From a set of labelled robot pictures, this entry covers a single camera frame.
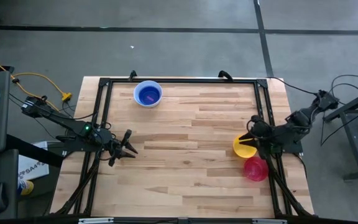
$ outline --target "blue liquid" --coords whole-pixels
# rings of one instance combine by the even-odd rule
[[[147,86],[139,92],[139,99],[144,105],[152,105],[160,99],[160,92],[153,86]]]

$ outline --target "cable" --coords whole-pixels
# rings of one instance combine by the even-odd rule
[[[65,92],[63,92],[51,79],[49,79],[49,78],[46,77],[45,75],[38,74],[38,73],[34,73],[34,72],[24,72],[24,73],[15,74],[15,75],[13,75],[13,77],[18,77],[18,76],[21,76],[21,75],[35,75],[35,76],[38,76],[38,77],[42,77],[42,78],[48,80],[53,86],[55,86],[55,88],[56,88],[62,95],[65,94]]]
[[[295,86],[293,86],[293,85],[290,85],[290,84],[286,83],[285,81],[283,81],[283,80],[281,80],[281,79],[279,79],[279,78],[277,78],[277,77],[268,77],[268,78],[277,79],[278,81],[280,81],[280,82],[286,84],[287,86],[292,87],[292,88],[294,88],[294,89],[297,89],[297,90],[299,90],[299,91],[302,91],[302,92],[304,92],[304,93],[309,93],[309,94],[312,94],[312,95],[316,95],[316,94],[317,94],[317,93],[313,93],[313,92],[310,92],[310,91],[306,91],[306,90],[303,90],[303,89],[301,89],[301,88],[298,88],[298,87],[295,87]]]
[[[100,156],[101,156],[101,153],[102,153],[102,151],[103,151],[102,149],[103,149],[103,146],[104,146],[104,141],[103,141],[102,136],[101,136],[97,131],[94,131],[94,130],[93,130],[93,132],[99,136],[99,138],[100,138],[100,140],[101,140],[101,142],[102,142],[101,145],[100,145],[100,150],[99,150],[98,152],[96,152],[96,157],[97,157],[100,161],[109,161],[110,159],[114,158],[115,155],[116,155],[116,153],[115,153],[114,150],[112,151],[112,152],[113,152],[112,156],[110,156],[109,158],[102,159],[102,158],[100,157]]]
[[[358,89],[357,86],[355,85],[352,85],[352,84],[349,84],[349,83],[340,83],[340,84],[336,84],[333,86],[333,83],[335,81],[335,79],[339,78],[339,77],[344,77],[344,76],[352,76],[352,77],[358,77],[358,75],[340,75],[336,78],[334,78],[334,80],[331,82],[331,89],[328,91],[328,93],[332,92],[333,93],[333,96],[334,96],[334,89],[335,87],[337,86],[340,86],[340,85],[347,85],[347,86],[351,86],[351,87],[354,87],[356,89]],[[323,144],[333,135],[335,134],[337,131],[339,131],[341,128],[343,128],[345,125],[349,124],[350,122],[352,122],[353,120],[355,120],[356,118],[358,118],[358,115],[356,117],[354,117],[353,119],[351,119],[350,121],[346,122],[345,124],[343,124],[341,127],[337,128],[337,130],[335,130],[333,133],[331,133],[328,137],[326,137],[326,139],[323,141],[323,136],[324,136],[324,118],[326,116],[326,112],[324,111],[324,114],[323,114],[323,124],[322,124],[322,127],[321,127],[321,135],[320,135],[320,146],[323,146]]]
[[[4,67],[2,67],[1,65],[0,65],[0,69],[2,69],[3,71],[6,71],[6,69],[4,68]],[[26,93],[27,95],[29,95],[29,96],[34,96],[34,97],[37,97],[37,98],[40,98],[39,96],[37,96],[37,95],[35,95],[35,94],[33,94],[33,93],[30,93],[30,92],[28,92],[27,90],[25,90],[24,89],[24,87],[20,84],[20,83],[15,83],[24,93]],[[51,102],[49,102],[49,101],[46,101],[51,107],[53,107],[55,110],[59,110],[53,103],[51,103]]]
[[[350,122],[354,121],[356,118],[358,118],[358,115],[355,116],[354,118],[352,118],[350,121],[344,123],[341,127],[337,128],[337,130],[335,130],[335,131],[334,131],[333,133],[331,133],[328,137],[326,137],[326,139],[321,143],[320,146],[322,146],[322,145],[329,139],[329,137],[331,137],[333,134],[335,134],[337,131],[339,131],[341,128],[343,128],[345,125],[347,125],[347,124],[349,124]]]
[[[333,97],[335,97],[335,95],[334,95],[334,88],[335,88],[335,87],[337,87],[337,86],[341,86],[341,85],[351,86],[351,87],[354,87],[355,89],[357,89],[357,90],[358,90],[358,87],[357,87],[357,86],[352,85],[352,84],[349,84],[349,83],[340,83],[340,84],[336,84],[336,85],[334,85],[334,86],[331,88],[331,90],[330,90],[330,91],[333,93]]]
[[[16,104],[18,107],[22,108],[22,106],[19,105],[18,103],[16,103],[15,101],[13,101],[12,98],[9,97],[9,99],[10,99],[14,104]]]
[[[65,110],[65,109],[71,109],[72,111],[75,111],[75,110],[73,110],[71,107],[66,107],[66,108],[60,109],[60,110],[58,110],[58,111],[59,111],[59,112],[62,112],[62,111]]]
[[[69,117],[73,118],[72,115],[69,114],[69,113],[66,111],[65,102],[64,102],[64,101],[62,102],[62,108],[63,108],[62,110],[63,110]]]
[[[49,134],[50,137],[52,137],[53,139],[56,139],[54,136],[52,136],[52,134],[49,133],[49,131],[47,130],[47,128],[46,128],[43,124],[41,124],[41,122],[39,122],[37,119],[35,119],[35,121],[38,122],[38,123],[44,128],[44,130]]]
[[[341,78],[341,77],[357,77],[358,78],[358,75],[338,75],[337,77],[335,77],[334,79],[333,79],[333,81],[331,82],[331,89],[333,89],[334,88],[334,82],[335,82],[335,80],[336,79],[338,79],[338,78]]]
[[[103,122],[104,124],[108,124],[108,125],[110,125],[110,127],[109,128],[106,128],[107,130],[110,130],[110,128],[111,128],[111,124],[109,123],[109,122]]]
[[[294,156],[296,156],[299,161],[301,161],[302,165],[303,165],[303,169],[305,170],[305,176],[306,176],[306,179],[308,178],[308,173],[306,171],[306,165],[305,165],[305,162],[303,162],[303,159],[297,154],[297,153],[293,153]]]
[[[12,93],[10,93],[9,95],[10,95],[11,97],[15,98],[17,101],[19,101],[19,102],[25,104],[22,100],[18,99],[18,98],[17,98],[16,96],[14,96]],[[51,113],[50,111],[47,111],[47,110],[45,110],[45,109],[43,109],[43,108],[41,108],[41,107],[39,107],[39,106],[37,106],[37,105],[31,105],[31,106],[35,106],[36,108],[38,108],[38,109],[40,109],[40,110],[43,110],[43,111],[48,112],[48,113]],[[86,115],[86,116],[82,116],[82,117],[80,117],[80,118],[66,118],[66,117],[63,117],[63,116],[59,116],[59,115],[57,115],[57,114],[54,114],[54,116],[56,116],[56,117],[58,117],[58,118],[63,118],[63,119],[78,120],[78,119],[84,119],[84,118],[87,118],[87,117],[90,117],[90,116],[94,116],[94,115],[96,115],[96,114],[98,114],[98,113],[99,113],[99,111],[97,111],[97,112],[95,112],[95,113],[92,113],[92,114],[89,114],[89,115]]]
[[[66,104],[67,104],[67,106],[68,106],[68,108],[70,109],[70,110],[72,110],[73,112],[75,112],[75,110],[73,109],[73,108],[71,108],[72,106],[70,105],[70,104],[68,104],[68,101],[64,101]]]
[[[16,103],[14,100],[12,100],[12,98],[9,98],[14,104],[16,104],[18,107],[22,107],[21,105],[19,105],[18,103]],[[35,119],[35,121],[36,122],[38,122],[43,128],[44,128],[44,130],[49,134],[49,136],[50,137],[52,137],[52,138],[54,138],[54,139],[56,139],[54,136],[52,136],[50,133],[49,133],[49,131],[47,130],[47,128],[43,125],[43,124],[41,124],[41,122],[39,122],[37,119]]]

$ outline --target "floor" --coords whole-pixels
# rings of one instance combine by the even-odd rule
[[[358,30],[358,0],[260,0],[266,29]],[[253,0],[15,0],[0,1],[6,24],[100,27],[186,27],[257,29]],[[275,77],[310,91],[328,90],[334,77],[358,75],[358,35],[267,34]],[[234,77],[266,77],[259,34],[167,33],[167,32],[29,32],[0,30],[0,63],[16,72],[48,75],[77,100],[82,77],[87,75],[205,76],[220,70]],[[343,78],[358,86],[358,78]],[[44,80],[26,77],[29,91],[60,95]],[[25,95],[12,86],[11,92]],[[293,111],[309,106],[313,97],[287,88]],[[358,95],[356,89],[335,89],[341,101]],[[302,140],[311,199],[317,215],[358,221],[358,180],[344,182],[342,176],[357,170],[343,130],[319,146],[321,116]],[[64,129],[41,120],[50,133]],[[325,136],[341,124],[324,127]],[[52,138],[32,118],[12,105],[9,133],[36,142]],[[27,215],[42,213],[31,206]]]

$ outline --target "wooden table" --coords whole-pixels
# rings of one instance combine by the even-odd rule
[[[84,77],[76,117],[93,112],[98,82],[99,77]],[[92,216],[273,217],[268,179],[253,182],[243,177],[244,159],[232,150],[233,139],[246,132],[246,122],[257,114],[253,85],[163,83],[163,99],[155,108],[134,101],[135,85],[114,84],[108,122],[119,139],[126,129],[132,130],[130,142],[139,154],[114,167],[101,162]],[[283,124],[290,114],[285,87],[268,80],[268,89],[276,124]],[[64,160],[51,212],[78,185],[83,157],[83,152],[75,152]],[[313,213],[301,162],[284,154],[283,164],[289,188]],[[284,211],[280,190],[278,197]]]

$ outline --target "red cup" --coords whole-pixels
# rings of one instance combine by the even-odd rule
[[[269,174],[266,161],[259,157],[251,157],[244,163],[244,176],[253,181],[262,181]]]

